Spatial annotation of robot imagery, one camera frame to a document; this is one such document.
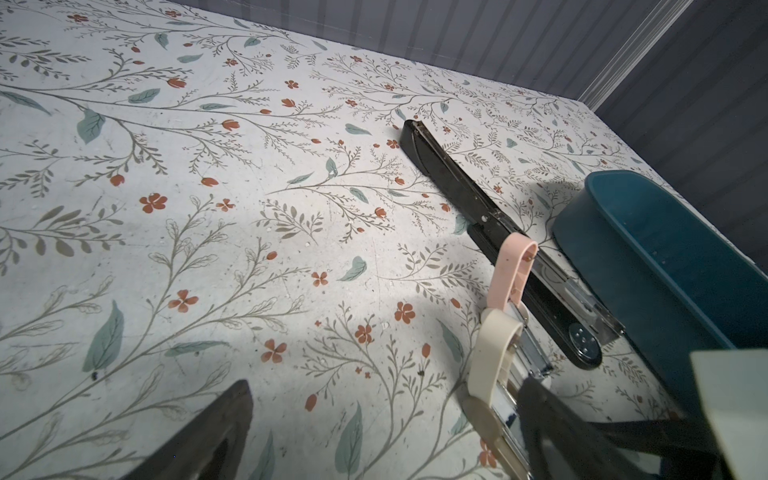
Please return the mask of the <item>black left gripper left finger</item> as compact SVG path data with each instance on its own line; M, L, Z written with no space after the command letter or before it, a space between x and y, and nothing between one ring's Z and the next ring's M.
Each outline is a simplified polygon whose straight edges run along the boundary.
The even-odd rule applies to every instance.
M246 380L234 382L127 479L233 479L252 421L253 399Z

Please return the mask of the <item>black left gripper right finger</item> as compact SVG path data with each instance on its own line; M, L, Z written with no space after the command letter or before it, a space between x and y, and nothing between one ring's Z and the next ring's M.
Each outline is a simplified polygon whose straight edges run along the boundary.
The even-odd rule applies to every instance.
M651 477L532 378L519 389L517 411L535 479Z

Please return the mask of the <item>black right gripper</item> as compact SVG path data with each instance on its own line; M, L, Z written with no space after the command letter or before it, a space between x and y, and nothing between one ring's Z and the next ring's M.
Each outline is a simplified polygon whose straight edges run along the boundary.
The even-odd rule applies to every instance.
M660 479L728 479L729 467L704 421L589 422L616 447L661 458Z

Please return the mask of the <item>black long stapler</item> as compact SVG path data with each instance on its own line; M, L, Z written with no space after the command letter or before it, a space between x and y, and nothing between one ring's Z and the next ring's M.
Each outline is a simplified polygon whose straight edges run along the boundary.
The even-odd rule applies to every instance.
M469 236L498 266L502 243L522 230L448 155L423 122L404 122L400 146L468 221ZM583 370L599 367L601 347L624 333L609 310L545 253L532 261L522 301L565 356Z

